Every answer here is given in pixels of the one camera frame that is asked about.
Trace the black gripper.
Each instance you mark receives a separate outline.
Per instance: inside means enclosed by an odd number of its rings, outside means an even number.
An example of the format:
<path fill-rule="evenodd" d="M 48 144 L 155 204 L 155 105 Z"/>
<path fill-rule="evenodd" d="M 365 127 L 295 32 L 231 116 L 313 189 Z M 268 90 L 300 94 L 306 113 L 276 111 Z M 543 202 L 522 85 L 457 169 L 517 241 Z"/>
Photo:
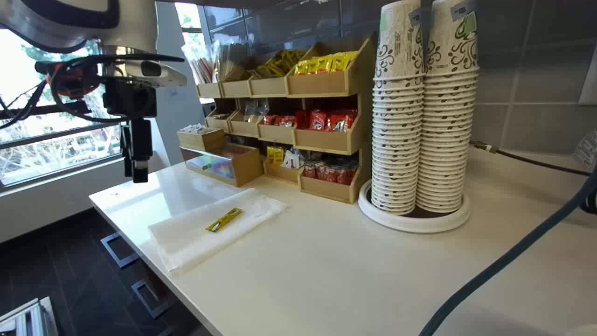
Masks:
<path fill-rule="evenodd" d="M 140 118 L 156 116 L 155 90 L 125 79 L 104 83 L 102 103 L 108 114 L 134 120 L 119 126 L 119 148 L 125 163 L 125 176 L 134 183 L 147 182 L 147 161 L 153 155 L 151 124 Z"/>

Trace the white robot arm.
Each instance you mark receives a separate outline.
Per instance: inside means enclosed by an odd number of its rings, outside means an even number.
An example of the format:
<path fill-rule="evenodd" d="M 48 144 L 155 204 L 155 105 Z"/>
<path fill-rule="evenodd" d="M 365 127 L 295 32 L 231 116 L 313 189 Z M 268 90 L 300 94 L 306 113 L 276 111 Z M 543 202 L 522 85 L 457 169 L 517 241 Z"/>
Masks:
<path fill-rule="evenodd" d="M 0 0 L 0 25 L 31 47 L 71 55 L 89 43 L 97 53 L 69 60 L 37 60 L 43 77 L 22 109 L 2 107 L 3 129 L 37 113 L 50 92 L 56 113 L 91 124 L 119 127 L 125 176 L 134 183 L 149 178 L 153 157 L 151 124 L 156 90 L 184 86 L 171 68 L 181 57 L 156 51 L 156 0 Z"/>

